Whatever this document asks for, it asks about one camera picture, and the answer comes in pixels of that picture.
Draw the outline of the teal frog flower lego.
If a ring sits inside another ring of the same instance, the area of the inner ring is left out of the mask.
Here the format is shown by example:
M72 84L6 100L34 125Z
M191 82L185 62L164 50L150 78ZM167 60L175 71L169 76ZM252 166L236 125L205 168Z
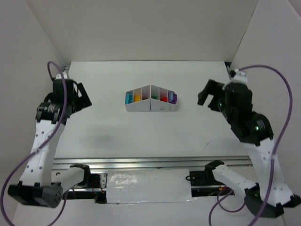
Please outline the teal frog flower lego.
M128 105L131 103L133 103L133 93L127 92L125 98L125 104Z

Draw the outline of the red lego brick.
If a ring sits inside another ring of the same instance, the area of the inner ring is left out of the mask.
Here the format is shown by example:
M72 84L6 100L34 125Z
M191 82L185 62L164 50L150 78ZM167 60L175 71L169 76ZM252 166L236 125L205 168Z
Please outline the red lego brick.
M160 101L168 102L168 97L162 97L162 98L160 99Z

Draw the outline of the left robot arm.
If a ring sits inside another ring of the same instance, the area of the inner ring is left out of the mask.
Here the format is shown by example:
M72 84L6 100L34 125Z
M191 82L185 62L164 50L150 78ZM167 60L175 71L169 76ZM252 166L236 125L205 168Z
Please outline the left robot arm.
M53 91L36 112L36 134L31 156L19 182L8 187L8 195L23 205L56 208L74 185L86 186L88 165L74 163L64 173L52 176L59 139L70 116L91 106L82 83L54 79Z

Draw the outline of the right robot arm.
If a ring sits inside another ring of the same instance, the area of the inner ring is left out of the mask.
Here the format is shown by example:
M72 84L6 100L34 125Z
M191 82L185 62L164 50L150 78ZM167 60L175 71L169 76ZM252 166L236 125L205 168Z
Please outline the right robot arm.
M269 120L253 111L252 91L243 83L218 83L209 80L198 94L198 105L203 105L208 95L213 99L209 108L221 112L232 132L243 144L252 161L257 181L253 182L235 173L222 161L213 161L205 166L205 172L242 197L248 210L256 215L268 195L262 218L277 218L285 208L294 208L301 198L292 193L284 180L276 157L272 156L274 134Z

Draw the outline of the purple oval lego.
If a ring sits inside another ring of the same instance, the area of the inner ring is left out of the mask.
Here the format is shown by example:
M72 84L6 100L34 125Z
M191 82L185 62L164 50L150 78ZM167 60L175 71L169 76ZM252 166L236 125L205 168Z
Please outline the purple oval lego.
M177 94L174 92L170 92L168 94L168 102L175 105L177 103Z

